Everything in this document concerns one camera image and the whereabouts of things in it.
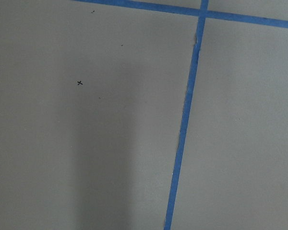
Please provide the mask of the brown paper table cover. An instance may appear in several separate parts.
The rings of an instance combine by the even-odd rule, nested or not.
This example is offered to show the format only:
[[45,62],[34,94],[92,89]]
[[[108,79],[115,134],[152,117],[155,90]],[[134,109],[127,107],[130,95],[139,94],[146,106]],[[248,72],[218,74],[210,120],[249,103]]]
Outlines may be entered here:
[[0,230],[288,230],[288,21],[0,0]]

